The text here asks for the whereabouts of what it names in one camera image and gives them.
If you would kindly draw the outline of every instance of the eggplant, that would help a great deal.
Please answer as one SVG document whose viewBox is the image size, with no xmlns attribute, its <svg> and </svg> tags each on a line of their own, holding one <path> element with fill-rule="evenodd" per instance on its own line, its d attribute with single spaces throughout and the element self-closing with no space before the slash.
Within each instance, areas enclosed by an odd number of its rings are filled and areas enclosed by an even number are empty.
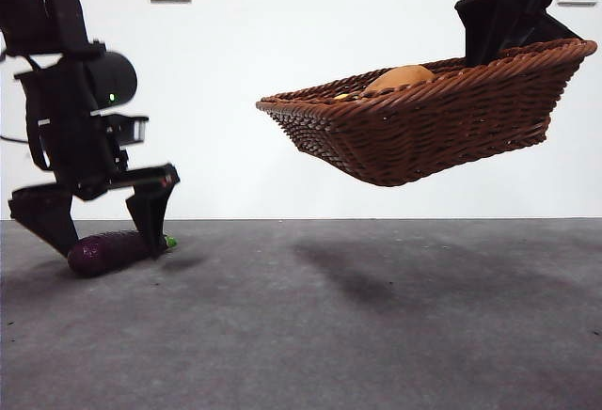
<svg viewBox="0 0 602 410">
<path fill-rule="evenodd" d="M 165 250 L 176 240 L 165 236 Z M 123 269 L 151 255 L 137 231 L 111 231 L 80 239 L 71 248 L 67 263 L 79 276 L 94 277 Z"/>
</svg>

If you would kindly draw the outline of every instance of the white wall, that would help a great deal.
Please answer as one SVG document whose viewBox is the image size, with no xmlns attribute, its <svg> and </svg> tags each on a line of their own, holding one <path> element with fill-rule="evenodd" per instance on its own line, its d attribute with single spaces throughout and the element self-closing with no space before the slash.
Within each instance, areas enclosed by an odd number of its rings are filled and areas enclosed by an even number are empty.
<svg viewBox="0 0 602 410">
<path fill-rule="evenodd" d="M 601 216 L 602 54 L 554 112 L 549 140 L 399 188 L 356 181 L 293 144 L 255 101 L 283 90 L 464 51 L 456 0 L 82 0 L 88 33 L 135 64 L 127 114 L 150 116 L 131 166 L 173 162 L 169 218 Z M 602 8 L 553 15 L 602 40 Z M 2 132 L 24 136 L 24 96 L 2 66 Z M 50 181 L 23 146 L 2 144 L 2 216 L 10 191 Z M 119 191 L 76 218 L 127 218 Z"/>
</svg>

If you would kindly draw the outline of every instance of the woven texture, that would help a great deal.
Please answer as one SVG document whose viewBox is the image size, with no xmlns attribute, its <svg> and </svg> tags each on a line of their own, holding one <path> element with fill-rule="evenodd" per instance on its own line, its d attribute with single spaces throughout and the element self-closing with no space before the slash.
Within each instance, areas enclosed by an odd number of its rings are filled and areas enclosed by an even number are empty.
<svg viewBox="0 0 602 410">
<path fill-rule="evenodd" d="M 562 39 L 500 53 L 488 65 L 463 58 L 422 64 L 435 79 L 362 94 L 391 69 L 263 98 L 303 152 L 380 186 L 543 142 L 550 112 L 593 41 Z M 349 94 L 342 100 L 334 97 Z"/>
</svg>

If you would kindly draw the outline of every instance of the black cable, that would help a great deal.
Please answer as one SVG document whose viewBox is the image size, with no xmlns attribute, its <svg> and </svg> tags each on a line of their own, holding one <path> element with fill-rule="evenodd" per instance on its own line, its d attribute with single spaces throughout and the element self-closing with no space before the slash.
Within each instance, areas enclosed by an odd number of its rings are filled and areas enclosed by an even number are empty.
<svg viewBox="0 0 602 410">
<path fill-rule="evenodd" d="M 34 59 L 32 59 L 30 55 L 24 55 L 24 59 L 27 62 L 29 62 L 29 65 L 31 66 L 31 68 L 34 69 L 35 71 L 41 70 L 40 64 L 38 64 L 38 62 L 36 62 Z"/>
<path fill-rule="evenodd" d="M 0 135 L 0 139 L 6 140 L 7 142 L 14 142 L 15 144 L 28 144 L 26 140 L 23 139 L 15 139 L 14 137 L 6 137 L 5 135 Z"/>
</svg>

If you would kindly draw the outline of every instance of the gray carpet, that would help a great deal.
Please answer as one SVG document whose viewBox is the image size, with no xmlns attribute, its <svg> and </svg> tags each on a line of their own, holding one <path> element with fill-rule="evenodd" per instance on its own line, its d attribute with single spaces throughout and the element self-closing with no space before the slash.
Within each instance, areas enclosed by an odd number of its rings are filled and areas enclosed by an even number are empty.
<svg viewBox="0 0 602 410">
<path fill-rule="evenodd" d="M 2 224 L 3 410 L 602 409 L 602 220 L 166 231 L 78 279 Z"/>
</svg>

